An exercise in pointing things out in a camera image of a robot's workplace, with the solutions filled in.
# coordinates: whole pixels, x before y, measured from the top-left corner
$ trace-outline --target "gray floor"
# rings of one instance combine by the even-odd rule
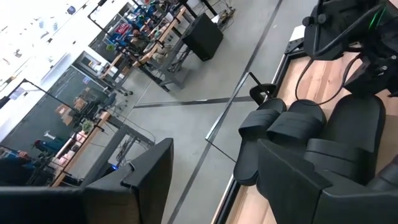
[[[163,223],[211,222],[234,166],[234,162],[217,148],[233,160],[237,158],[240,143],[239,125],[247,114],[256,108],[256,104],[241,102],[232,105],[213,141],[217,148],[209,145],[205,136],[224,110],[226,103],[133,109],[134,105],[230,97],[264,30],[265,39],[260,43],[249,71],[261,82],[271,82],[293,28],[300,25],[303,17],[310,13],[317,1],[231,2],[236,8],[234,22],[224,31],[224,40],[214,58],[201,62],[192,54],[183,64],[190,72],[184,89],[179,90],[170,85],[172,91],[166,93],[139,72],[133,72],[125,84],[134,95],[127,98],[129,106],[121,113],[127,119],[120,117],[121,120],[132,127],[138,124],[147,129],[156,137],[157,142],[166,137],[172,137],[175,141],[173,179]],[[217,11],[223,8],[225,4],[222,2],[215,5]],[[253,86],[254,82],[249,78],[239,96],[248,96],[248,91]],[[153,138],[145,131],[141,133]],[[107,137],[96,140],[98,144],[105,144],[103,141],[110,138],[112,131],[106,131],[106,134],[104,136]],[[91,152],[100,150],[93,146]],[[144,150],[140,145],[134,146],[128,159],[142,152]],[[81,163],[84,164],[92,157],[90,154],[82,159]]]

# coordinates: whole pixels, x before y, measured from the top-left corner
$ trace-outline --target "person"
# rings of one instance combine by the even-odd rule
[[[27,152],[18,151],[17,157],[0,159],[0,186],[24,186],[33,174]]]

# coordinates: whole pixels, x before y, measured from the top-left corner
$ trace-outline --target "concrete floor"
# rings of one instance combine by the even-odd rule
[[[205,141],[226,103],[156,108],[133,108],[134,105],[230,97],[264,31],[265,39],[259,43],[248,69],[261,82],[271,82],[293,28],[301,24],[317,1],[231,0],[231,3],[236,8],[234,22],[224,31],[224,40],[214,58],[202,62],[192,54],[183,64],[190,71],[184,89],[170,85],[172,91],[166,93],[139,72],[133,72],[124,86],[134,95],[127,97],[129,106],[121,113],[126,119],[121,117],[121,120],[132,127],[135,124],[131,121],[149,130],[157,142],[166,137],[175,141],[173,179],[162,223],[211,222],[231,177],[232,160],[239,152],[238,128],[256,104],[252,101],[234,103],[213,141],[232,160]],[[224,8],[223,2],[215,5],[217,11]],[[248,96],[253,86],[254,82],[248,78],[239,96]],[[153,139],[150,134],[141,133]],[[111,135],[112,131],[107,130],[94,143],[105,145]],[[100,150],[101,147],[93,146],[79,164],[88,164]],[[127,158],[132,159],[142,152],[140,145],[134,146]]]

